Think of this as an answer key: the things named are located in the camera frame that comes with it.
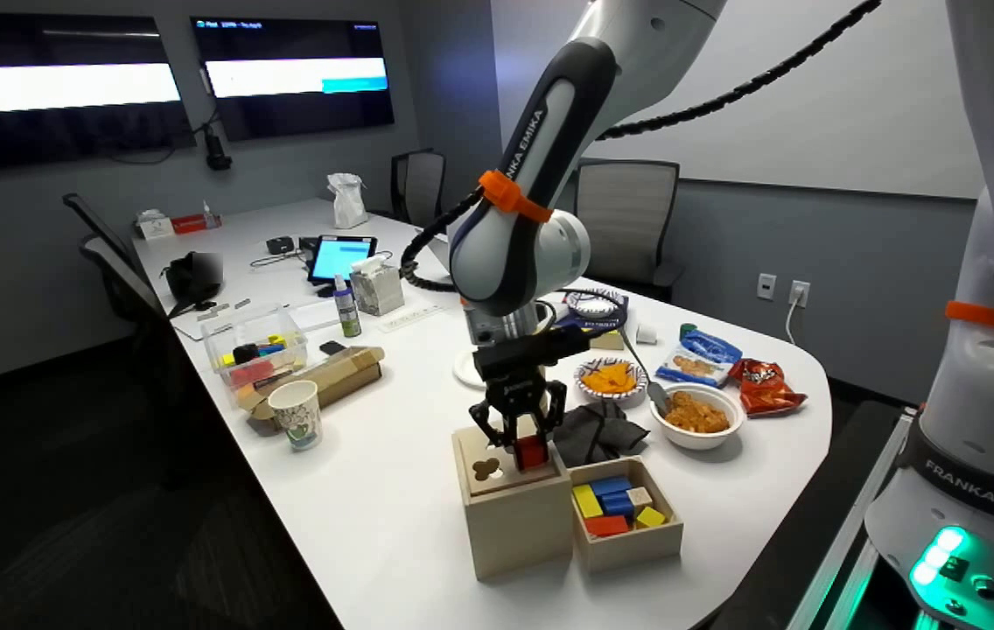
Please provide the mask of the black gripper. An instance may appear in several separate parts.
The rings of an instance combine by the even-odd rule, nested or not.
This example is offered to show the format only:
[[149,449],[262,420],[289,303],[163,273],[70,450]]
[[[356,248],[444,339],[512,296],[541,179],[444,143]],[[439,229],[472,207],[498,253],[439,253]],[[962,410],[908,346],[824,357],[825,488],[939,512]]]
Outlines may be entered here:
[[470,407],[470,415],[483,438],[495,449],[514,450],[521,415],[541,438],[554,432],[565,422],[566,383],[549,381],[546,368],[589,346],[590,331],[554,327],[539,303],[504,315],[498,334],[472,350],[472,362],[486,383],[483,399]]

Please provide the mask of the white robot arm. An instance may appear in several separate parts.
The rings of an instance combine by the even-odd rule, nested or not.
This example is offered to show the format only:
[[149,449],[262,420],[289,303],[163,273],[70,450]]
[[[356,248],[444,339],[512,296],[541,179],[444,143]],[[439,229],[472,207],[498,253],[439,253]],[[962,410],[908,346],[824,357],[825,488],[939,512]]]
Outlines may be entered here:
[[478,432],[512,450],[518,467],[549,457],[549,431],[565,420],[566,389],[546,362],[580,354],[590,334],[546,327],[539,296],[566,285],[590,263],[589,228],[556,208],[590,140],[618,140],[678,126],[772,85],[882,0],[856,0],[825,32],[778,66],[681,110],[633,117],[668,96],[703,49],[724,0],[589,0],[574,36],[539,73],[504,158],[472,193],[430,221],[398,259],[398,277],[462,301],[475,344],[472,368],[486,394],[470,410]]

